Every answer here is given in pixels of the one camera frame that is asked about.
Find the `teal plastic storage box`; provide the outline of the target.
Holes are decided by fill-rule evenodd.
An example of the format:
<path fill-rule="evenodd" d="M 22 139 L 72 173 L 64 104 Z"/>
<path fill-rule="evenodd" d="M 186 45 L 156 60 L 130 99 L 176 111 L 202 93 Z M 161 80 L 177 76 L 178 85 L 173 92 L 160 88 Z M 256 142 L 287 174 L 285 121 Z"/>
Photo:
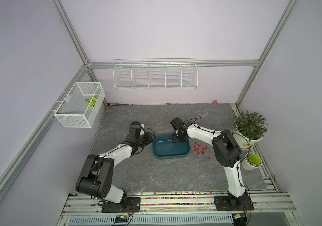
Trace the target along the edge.
<path fill-rule="evenodd" d="M 172 134 L 157 135 L 153 141 L 153 154 L 159 160 L 183 158 L 189 152 L 189 142 L 174 143 Z"/>

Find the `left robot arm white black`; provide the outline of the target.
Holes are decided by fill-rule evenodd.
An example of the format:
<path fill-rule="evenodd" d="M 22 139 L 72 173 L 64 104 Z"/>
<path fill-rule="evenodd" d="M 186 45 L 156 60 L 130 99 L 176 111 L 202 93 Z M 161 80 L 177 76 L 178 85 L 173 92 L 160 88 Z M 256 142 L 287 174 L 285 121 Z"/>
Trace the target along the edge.
<path fill-rule="evenodd" d="M 112 184 L 114 167 L 137 154 L 139 148 L 146 147 L 154 138 L 155 134 L 147 131 L 136 137 L 128 136 L 106 153 L 88 155 L 75 185 L 76 192 L 117 204 L 125 202 L 125 191 Z"/>

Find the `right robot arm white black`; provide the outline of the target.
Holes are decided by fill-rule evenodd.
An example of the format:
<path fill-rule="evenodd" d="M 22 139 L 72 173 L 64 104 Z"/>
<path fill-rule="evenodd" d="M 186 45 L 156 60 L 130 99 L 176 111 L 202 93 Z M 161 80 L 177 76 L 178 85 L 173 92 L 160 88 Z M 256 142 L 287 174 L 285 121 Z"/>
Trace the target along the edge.
<path fill-rule="evenodd" d="M 240 172 L 241 148 L 228 130 L 212 131 L 193 123 L 170 123 L 176 142 L 183 143 L 189 138 L 198 139 L 213 147 L 216 160 L 225 170 L 230 198 L 242 199 L 248 194 Z"/>

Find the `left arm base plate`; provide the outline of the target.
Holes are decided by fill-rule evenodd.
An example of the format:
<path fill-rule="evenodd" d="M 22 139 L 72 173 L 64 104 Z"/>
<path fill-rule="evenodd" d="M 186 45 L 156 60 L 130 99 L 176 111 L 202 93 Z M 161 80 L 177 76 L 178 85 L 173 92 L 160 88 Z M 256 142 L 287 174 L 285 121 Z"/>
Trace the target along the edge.
<path fill-rule="evenodd" d="M 123 197 L 120 203 L 106 201 L 102 204 L 102 213 L 140 212 L 141 199 L 139 197 Z"/>

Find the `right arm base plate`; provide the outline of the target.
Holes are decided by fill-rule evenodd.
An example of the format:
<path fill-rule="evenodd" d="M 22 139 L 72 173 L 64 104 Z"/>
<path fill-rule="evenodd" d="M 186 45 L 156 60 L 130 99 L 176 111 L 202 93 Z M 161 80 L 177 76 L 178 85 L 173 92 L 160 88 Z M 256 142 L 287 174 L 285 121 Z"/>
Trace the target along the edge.
<path fill-rule="evenodd" d="M 244 194 L 239 198 L 229 196 L 215 196 L 214 204 L 217 211 L 253 211 L 251 198 Z"/>

